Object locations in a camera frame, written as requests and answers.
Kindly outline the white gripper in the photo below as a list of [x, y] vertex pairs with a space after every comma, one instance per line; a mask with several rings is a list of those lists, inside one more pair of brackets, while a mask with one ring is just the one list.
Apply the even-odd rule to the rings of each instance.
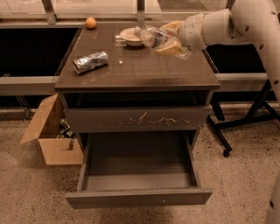
[[176, 39], [167, 41], [156, 50], [156, 53], [177, 56], [186, 52], [184, 47], [191, 52], [205, 49], [207, 44], [203, 37], [203, 18], [202, 14], [198, 14], [190, 16], [184, 22], [177, 20], [162, 25], [161, 30], [174, 37], [178, 36], [180, 41]]

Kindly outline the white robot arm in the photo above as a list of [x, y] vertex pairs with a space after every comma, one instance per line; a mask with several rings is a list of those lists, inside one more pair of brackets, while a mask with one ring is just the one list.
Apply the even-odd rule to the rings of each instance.
[[[203, 50], [216, 44], [249, 42], [258, 52], [268, 81], [280, 101], [280, 24], [272, 0], [232, 0], [225, 10], [198, 14], [183, 22], [170, 22], [163, 30], [175, 38], [161, 50], [176, 55], [179, 50]], [[280, 224], [280, 171], [265, 172], [264, 180], [271, 183], [271, 194], [261, 218], [242, 217], [221, 224]]]

